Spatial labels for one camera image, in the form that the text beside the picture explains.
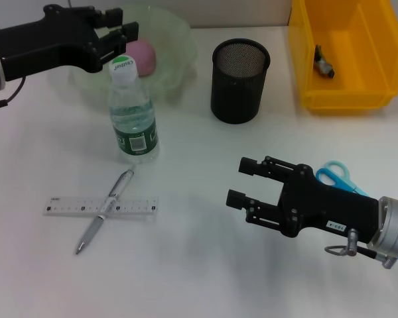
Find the ruler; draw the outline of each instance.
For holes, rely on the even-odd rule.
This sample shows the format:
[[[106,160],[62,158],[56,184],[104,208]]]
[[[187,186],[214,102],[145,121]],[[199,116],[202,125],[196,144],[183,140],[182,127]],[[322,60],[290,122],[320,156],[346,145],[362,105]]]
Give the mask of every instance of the ruler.
[[[95,217],[105,197],[51,197],[43,215],[54,217]],[[106,217],[154,217],[158,211],[158,197],[132,197],[118,200]]]

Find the pen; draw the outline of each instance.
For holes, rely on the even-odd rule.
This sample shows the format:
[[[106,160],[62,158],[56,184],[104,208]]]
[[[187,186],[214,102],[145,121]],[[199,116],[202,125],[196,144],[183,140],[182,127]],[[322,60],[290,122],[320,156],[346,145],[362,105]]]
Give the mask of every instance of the pen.
[[[128,169],[126,172],[121,174],[119,179],[116,181],[109,195],[107,196],[105,202],[100,208],[99,215],[93,219],[90,223],[90,226],[87,228],[85,233],[83,234],[80,242],[78,243],[78,247],[75,251],[75,254],[81,253],[83,249],[92,241],[94,235],[99,231],[101,225],[106,219],[106,214],[108,214],[116,201],[118,201],[119,196],[124,192],[125,187],[127,187],[131,178],[134,175],[133,169]]]

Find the pink ball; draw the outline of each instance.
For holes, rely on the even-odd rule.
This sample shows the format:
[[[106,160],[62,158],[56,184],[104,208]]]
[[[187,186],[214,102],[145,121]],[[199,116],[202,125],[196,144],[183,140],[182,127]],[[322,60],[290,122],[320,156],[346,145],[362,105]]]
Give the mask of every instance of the pink ball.
[[[150,75],[155,70],[157,55],[155,49],[146,40],[128,42],[125,55],[134,59],[139,76]]]

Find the scissors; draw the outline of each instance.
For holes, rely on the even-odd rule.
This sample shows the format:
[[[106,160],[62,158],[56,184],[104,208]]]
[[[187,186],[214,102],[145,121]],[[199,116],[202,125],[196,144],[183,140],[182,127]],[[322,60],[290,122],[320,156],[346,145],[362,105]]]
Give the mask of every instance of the scissors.
[[[336,172],[330,169],[330,167],[332,166],[339,167],[342,170],[343,175],[339,176]],[[350,172],[348,168],[339,161],[335,160],[329,161],[325,163],[324,168],[321,168],[319,169],[319,171],[317,171],[316,173],[317,180],[323,182],[321,180],[321,175],[325,175],[327,178],[331,179],[334,182],[333,186],[338,189],[358,193],[368,197],[368,195],[363,190],[361,190],[354,182],[351,181]]]

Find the black cable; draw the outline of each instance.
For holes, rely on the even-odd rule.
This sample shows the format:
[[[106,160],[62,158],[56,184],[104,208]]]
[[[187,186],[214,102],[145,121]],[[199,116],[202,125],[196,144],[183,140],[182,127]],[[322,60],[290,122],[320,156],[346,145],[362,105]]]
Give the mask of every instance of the black cable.
[[[16,91],[8,99],[3,99],[0,101],[0,108],[7,106],[8,103],[10,103],[12,101],[12,99],[14,99],[16,97],[16,95],[18,95],[18,93],[22,89],[22,86],[24,86],[24,84],[25,84],[25,79],[26,79],[26,77],[24,76],[22,78],[22,81],[19,83],[18,88],[16,88]]]
[[[368,248],[360,246],[357,246],[357,252],[372,259],[375,259],[377,255],[377,253],[374,250],[369,250]]]
[[[18,95],[18,93],[21,91],[22,86],[24,86],[24,84],[25,84],[25,79],[26,79],[26,77],[24,76],[22,78],[22,81],[19,83],[18,88],[16,88],[16,91],[7,99],[8,103],[10,103],[12,101],[12,99],[14,99],[16,97],[16,95]]]

